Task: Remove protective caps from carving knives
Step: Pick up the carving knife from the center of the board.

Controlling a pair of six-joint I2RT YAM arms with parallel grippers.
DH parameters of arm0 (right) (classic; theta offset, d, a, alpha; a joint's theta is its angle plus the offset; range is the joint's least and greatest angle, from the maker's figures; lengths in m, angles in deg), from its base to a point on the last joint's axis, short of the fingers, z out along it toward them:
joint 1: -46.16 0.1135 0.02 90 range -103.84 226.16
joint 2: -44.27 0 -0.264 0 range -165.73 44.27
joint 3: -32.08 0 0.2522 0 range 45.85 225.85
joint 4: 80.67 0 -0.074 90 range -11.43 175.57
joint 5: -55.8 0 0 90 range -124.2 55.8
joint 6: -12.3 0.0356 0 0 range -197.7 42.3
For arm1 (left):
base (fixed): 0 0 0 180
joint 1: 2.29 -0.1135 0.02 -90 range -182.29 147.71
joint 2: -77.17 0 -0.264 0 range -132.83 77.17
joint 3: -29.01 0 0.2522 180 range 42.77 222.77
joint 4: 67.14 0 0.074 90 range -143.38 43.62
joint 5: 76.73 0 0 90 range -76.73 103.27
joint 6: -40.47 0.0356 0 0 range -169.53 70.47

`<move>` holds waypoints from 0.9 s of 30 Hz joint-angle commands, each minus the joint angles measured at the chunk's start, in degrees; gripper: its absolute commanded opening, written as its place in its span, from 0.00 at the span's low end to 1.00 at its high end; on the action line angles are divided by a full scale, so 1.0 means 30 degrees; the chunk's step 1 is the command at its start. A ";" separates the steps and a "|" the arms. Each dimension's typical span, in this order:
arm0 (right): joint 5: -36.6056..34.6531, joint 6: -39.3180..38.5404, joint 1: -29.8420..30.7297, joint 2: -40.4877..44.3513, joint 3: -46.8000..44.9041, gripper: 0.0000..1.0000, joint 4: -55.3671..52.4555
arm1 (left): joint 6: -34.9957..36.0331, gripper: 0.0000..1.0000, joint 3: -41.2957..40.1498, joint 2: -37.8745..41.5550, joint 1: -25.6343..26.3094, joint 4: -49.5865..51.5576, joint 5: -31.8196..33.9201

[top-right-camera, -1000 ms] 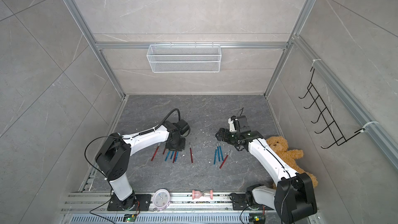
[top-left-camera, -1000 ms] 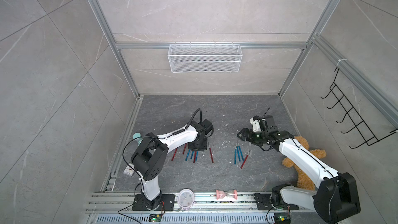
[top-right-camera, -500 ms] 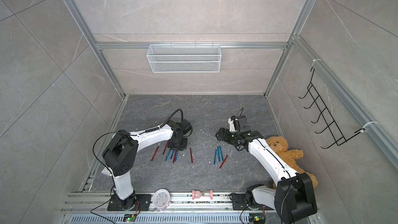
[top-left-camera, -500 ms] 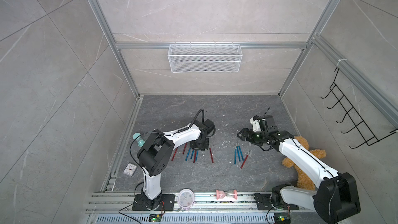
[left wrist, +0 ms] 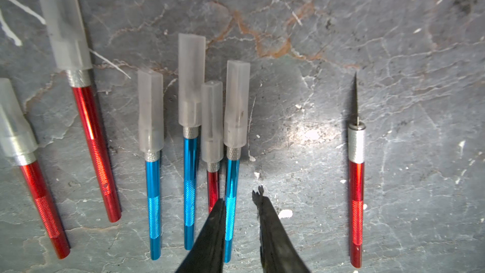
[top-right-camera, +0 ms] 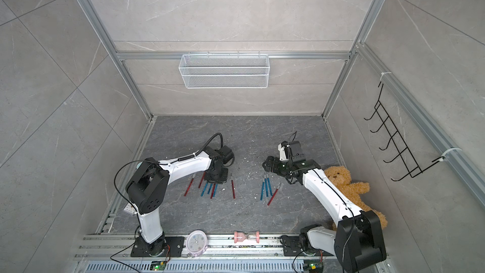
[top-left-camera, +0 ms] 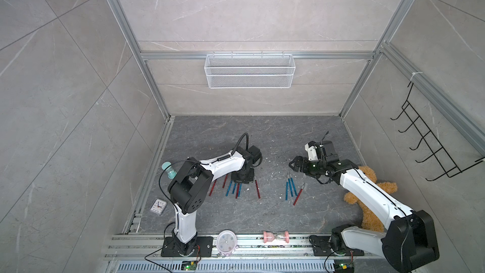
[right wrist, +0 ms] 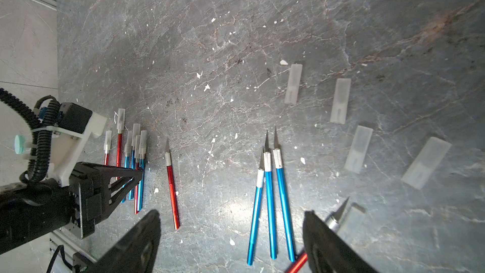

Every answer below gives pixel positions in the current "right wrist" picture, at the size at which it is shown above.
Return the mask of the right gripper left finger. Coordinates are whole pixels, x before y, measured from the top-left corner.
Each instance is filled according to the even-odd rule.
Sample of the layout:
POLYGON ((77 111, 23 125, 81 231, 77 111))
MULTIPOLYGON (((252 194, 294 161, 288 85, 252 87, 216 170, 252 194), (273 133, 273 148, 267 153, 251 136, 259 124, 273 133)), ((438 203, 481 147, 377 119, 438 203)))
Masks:
POLYGON ((98 261, 83 272, 152 272, 161 237, 160 214, 148 212, 98 261))

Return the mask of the blue carving knife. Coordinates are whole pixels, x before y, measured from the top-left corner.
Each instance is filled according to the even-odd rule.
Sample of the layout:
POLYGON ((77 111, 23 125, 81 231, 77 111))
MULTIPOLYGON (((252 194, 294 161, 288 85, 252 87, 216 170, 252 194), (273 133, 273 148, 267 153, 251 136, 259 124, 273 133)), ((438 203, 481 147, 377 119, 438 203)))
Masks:
POLYGON ((128 136, 124 146, 125 163, 124 168, 131 168, 131 154, 132 154, 132 133, 128 131, 128 136))
POLYGON ((282 152, 281 152, 279 139, 277 135, 277 128, 274 129, 273 156, 274 156, 275 169, 277 172, 277 181, 278 181, 279 196, 280 196, 280 203, 281 203, 281 209, 282 209, 282 217, 284 222, 287 252, 288 252, 289 260, 291 262, 294 262, 296 260, 296 253, 294 249, 293 224, 292 224, 292 219, 290 214, 290 203, 288 199, 282 152))
POLYGON ((273 179, 272 179, 272 159, 271 151, 269 147, 269 134, 266 132, 265 144, 263 147, 263 165, 265 172, 265 184, 266 184, 266 204, 269 223, 269 244, 270 244, 270 257, 272 260, 277 258, 277 229, 275 218, 275 203, 274 203, 274 191, 273 191, 273 179))
POLYGON ((261 152, 260 156, 260 165, 257 172, 257 180, 256 180, 256 190, 255 190, 255 200, 253 204, 253 213, 251 218, 251 229, 250 229, 250 239, 248 244, 248 254, 247 254, 247 261, 246 263, 251 266, 253 265, 254 256, 255 256, 255 249, 256 249, 256 240, 258 236, 258 226, 259 226, 259 218, 260 218, 260 211, 261 211, 261 199, 262 199, 262 191, 263 191, 263 180, 265 176, 264 171, 264 151, 261 152))

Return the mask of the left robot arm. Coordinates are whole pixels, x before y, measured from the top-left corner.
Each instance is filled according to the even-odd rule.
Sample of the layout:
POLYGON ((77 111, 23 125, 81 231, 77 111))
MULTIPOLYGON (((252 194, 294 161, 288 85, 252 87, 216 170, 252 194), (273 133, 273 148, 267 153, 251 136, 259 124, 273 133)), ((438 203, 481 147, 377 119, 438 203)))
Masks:
POLYGON ((15 150, 40 168, 1 187, 1 253, 66 227, 80 239, 93 234, 141 180, 139 171, 79 160, 107 119, 72 102, 35 110, 36 140, 15 150))

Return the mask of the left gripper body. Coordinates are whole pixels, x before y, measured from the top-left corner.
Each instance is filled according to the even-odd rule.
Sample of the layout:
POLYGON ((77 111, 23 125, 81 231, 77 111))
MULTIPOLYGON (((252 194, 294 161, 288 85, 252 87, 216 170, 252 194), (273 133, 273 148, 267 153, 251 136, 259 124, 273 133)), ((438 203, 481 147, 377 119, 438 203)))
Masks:
POLYGON ((80 239, 90 236, 141 181, 140 170, 85 163, 78 159, 106 118, 72 102, 50 102, 34 130, 35 165, 26 173, 22 200, 43 209, 52 228, 66 227, 80 239))

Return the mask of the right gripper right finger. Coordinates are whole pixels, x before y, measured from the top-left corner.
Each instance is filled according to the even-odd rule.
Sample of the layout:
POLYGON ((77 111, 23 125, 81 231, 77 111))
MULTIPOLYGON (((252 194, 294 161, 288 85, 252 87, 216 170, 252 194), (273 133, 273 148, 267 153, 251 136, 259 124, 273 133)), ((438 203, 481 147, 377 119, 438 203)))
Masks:
POLYGON ((312 272, 377 273, 313 211, 304 213, 303 241, 312 272))

